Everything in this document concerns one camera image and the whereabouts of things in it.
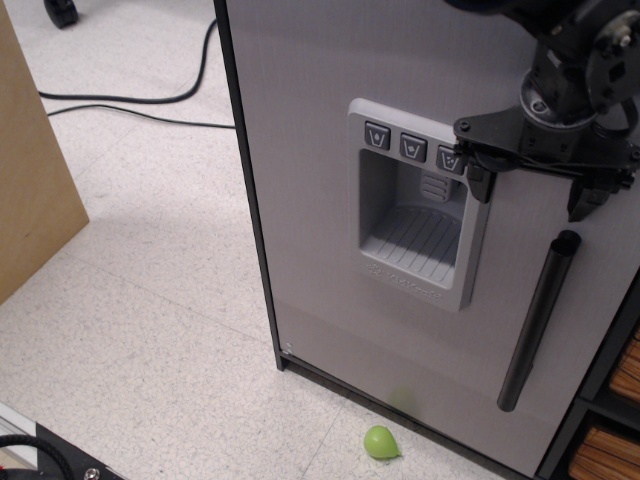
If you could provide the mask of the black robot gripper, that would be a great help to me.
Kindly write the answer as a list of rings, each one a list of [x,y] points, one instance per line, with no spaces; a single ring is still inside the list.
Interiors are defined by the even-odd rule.
[[[608,130],[596,118],[589,112],[561,116],[529,71],[518,105],[454,123],[456,152],[477,161],[467,165],[471,194],[489,203],[496,173],[515,169],[571,178],[568,221],[584,220],[607,202],[610,190],[629,189],[639,167],[639,148],[629,141],[630,131]]]

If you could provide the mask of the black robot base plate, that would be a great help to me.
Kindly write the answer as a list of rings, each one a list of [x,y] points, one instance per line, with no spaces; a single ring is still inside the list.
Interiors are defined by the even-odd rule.
[[[1,450],[27,463],[23,467],[10,467],[2,462],[2,479],[126,479],[38,423],[33,434],[2,433]]]

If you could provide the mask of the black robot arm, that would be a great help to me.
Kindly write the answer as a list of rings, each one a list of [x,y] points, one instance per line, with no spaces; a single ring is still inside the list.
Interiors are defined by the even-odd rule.
[[[632,187],[639,147],[639,4],[636,1],[454,1],[503,15],[536,41],[519,103],[458,119],[454,152],[469,190],[490,201],[498,174],[516,169],[572,181],[568,219],[580,222]]]

